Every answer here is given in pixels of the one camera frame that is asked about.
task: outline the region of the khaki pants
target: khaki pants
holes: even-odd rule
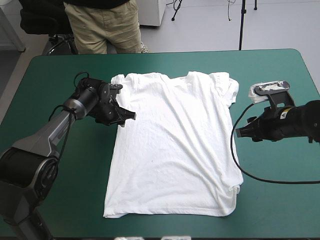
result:
[[[112,9],[64,6],[79,54],[106,54],[107,40],[118,54],[141,53],[136,0]]]

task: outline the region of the green table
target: green table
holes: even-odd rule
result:
[[[106,81],[117,74],[160,72],[171,78],[188,71],[228,72],[239,82],[233,121],[251,102],[249,87],[286,80],[297,106],[319,99],[299,52],[294,49],[179,52],[115,55],[40,56],[34,58],[0,126],[0,151],[31,135],[48,121],[54,106],[74,91],[76,73],[87,71]],[[245,119],[263,112],[254,106]],[[128,214],[103,218],[117,126],[106,127],[86,117],[68,138],[59,174],[39,210],[55,237],[162,237],[189,235],[211,238],[320,237],[320,185],[277,185],[244,176],[235,211],[226,217]],[[320,148],[307,138],[252,142],[237,138],[241,165],[263,178],[320,179]],[[0,221],[0,236],[13,236]]]

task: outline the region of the cable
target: cable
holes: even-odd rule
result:
[[[233,161],[235,163],[235,165],[240,169],[240,171],[242,173],[244,173],[245,175],[247,175],[250,178],[253,178],[255,180],[261,181],[261,182],[265,182],[265,183],[271,183],[271,184],[320,184],[320,180],[317,181],[277,181],[277,180],[270,180],[270,179],[264,179],[264,178],[260,178],[257,176],[254,176],[248,172],[246,172],[245,170],[243,170],[239,163],[237,162],[236,158],[235,158],[235,154],[234,154],[234,147],[233,147],[233,138],[234,138],[234,131],[236,129],[236,126],[238,124],[238,122],[242,119],[242,117],[245,115],[246,111],[251,108],[254,104],[251,103],[249,106],[247,106],[245,108],[245,110],[242,112],[242,114],[240,115],[240,117],[237,119],[237,121],[235,122],[235,124],[233,125],[232,131],[231,131],[231,137],[230,137],[230,149],[231,149],[231,155],[233,158]]]
[[[229,15],[230,3],[234,4],[236,2],[236,0],[234,0],[234,1],[227,0],[227,1],[228,1],[228,19],[229,19],[229,21],[231,21],[232,19],[230,18],[230,15]]]
[[[68,139],[68,136],[69,136],[69,132],[70,132],[70,128],[71,128],[71,123],[72,123],[72,116],[74,116],[74,118],[76,119],[76,113],[75,113],[75,110],[76,110],[76,109],[66,107],[65,105],[58,105],[58,106],[56,106],[56,107],[53,109],[51,115],[49,116],[49,122],[50,122],[52,116],[55,114],[56,110],[57,110],[58,108],[61,108],[61,107],[63,107],[63,110],[64,110],[64,111],[69,112],[69,116],[68,116],[68,127],[67,127],[67,129],[66,129],[65,137],[64,137],[64,140],[63,140],[63,145],[62,145],[62,148],[61,148],[60,155],[59,155],[59,158],[58,158],[58,160],[57,160],[57,163],[60,162],[60,160],[61,160],[61,158],[62,158],[62,155],[63,155],[63,153],[64,153],[64,150],[65,150],[66,144],[67,144],[67,139]]]
[[[173,9],[175,10],[175,11],[178,11],[179,9],[180,9],[180,7],[181,7],[181,2],[182,2],[182,0],[179,0],[179,5],[178,5],[178,7],[176,8],[176,2],[177,2],[178,0],[174,0],[174,2],[173,2]]]
[[[74,85],[75,88],[77,87],[77,86],[76,86],[76,79],[77,79],[77,77],[78,77],[79,75],[81,75],[81,74],[86,74],[86,77],[89,78],[89,73],[87,73],[86,71],[81,71],[81,72],[79,72],[77,75],[75,75],[75,77],[74,77],[74,79],[73,79],[73,85]]]

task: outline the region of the shoe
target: shoe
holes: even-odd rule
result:
[[[144,45],[143,42],[141,42],[141,53],[142,54],[148,54],[150,53],[149,50],[148,50],[148,47],[146,45]]]

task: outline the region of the black office chair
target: black office chair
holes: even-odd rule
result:
[[[67,44],[72,54],[77,54],[74,36],[65,13],[63,0],[19,0],[21,28],[27,34],[48,34],[52,47],[46,55],[51,55],[57,47]]]

